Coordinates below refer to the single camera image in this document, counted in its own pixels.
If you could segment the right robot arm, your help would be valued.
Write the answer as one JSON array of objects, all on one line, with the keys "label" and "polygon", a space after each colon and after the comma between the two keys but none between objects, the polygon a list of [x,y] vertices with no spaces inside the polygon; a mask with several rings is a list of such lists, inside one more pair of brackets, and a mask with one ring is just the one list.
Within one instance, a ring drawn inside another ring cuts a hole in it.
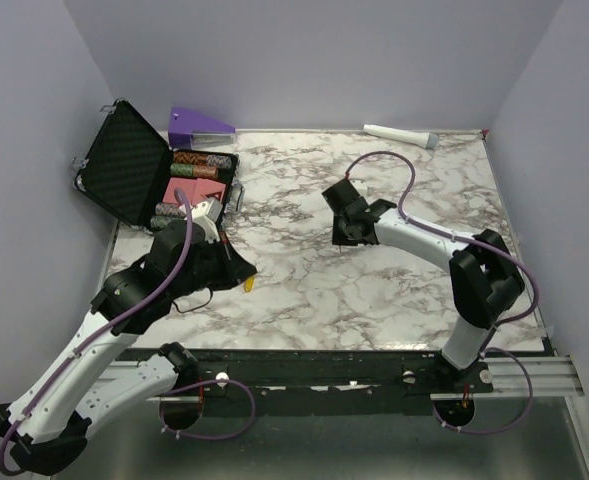
[{"label": "right robot arm", "polygon": [[347,178],[322,196],[333,214],[333,244],[397,248],[449,275],[458,318],[440,352],[444,361],[433,371],[441,389],[459,390],[470,380],[469,367],[479,358],[493,327],[525,290],[503,238],[488,229],[470,238],[439,235],[431,223],[421,228],[404,219],[390,201],[368,203]]}]

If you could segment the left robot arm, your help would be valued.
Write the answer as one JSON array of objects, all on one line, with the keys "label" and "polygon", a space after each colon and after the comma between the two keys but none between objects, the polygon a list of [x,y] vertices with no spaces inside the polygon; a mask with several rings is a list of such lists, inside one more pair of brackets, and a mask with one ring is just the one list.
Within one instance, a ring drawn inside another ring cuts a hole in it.
[{"label": "left robot arm", "polygon": [[166,343],[112,383],[96,381],[177,299],[231,290],[257,269],[217,226],[174,220],[147,254],[108,276],[65,349],[21,397],[0,404],[0,472],[50,476],[68,467],[111,417],[157,394],[200,392],[207,381],[194,356]]}]

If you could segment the yellow plastic key tag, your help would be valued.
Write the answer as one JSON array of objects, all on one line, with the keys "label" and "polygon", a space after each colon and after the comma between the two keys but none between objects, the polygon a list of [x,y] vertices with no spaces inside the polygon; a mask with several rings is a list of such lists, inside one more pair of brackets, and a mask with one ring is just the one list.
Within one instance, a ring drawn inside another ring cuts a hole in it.
[{"label": "yellow plastic key tag", "polygon": [[246,293],[250,293],[253,290],[254,282],[255,282],[255,277],[254,276],[251,276],[250,278],[248,278],[244,282],[244,291]]}]

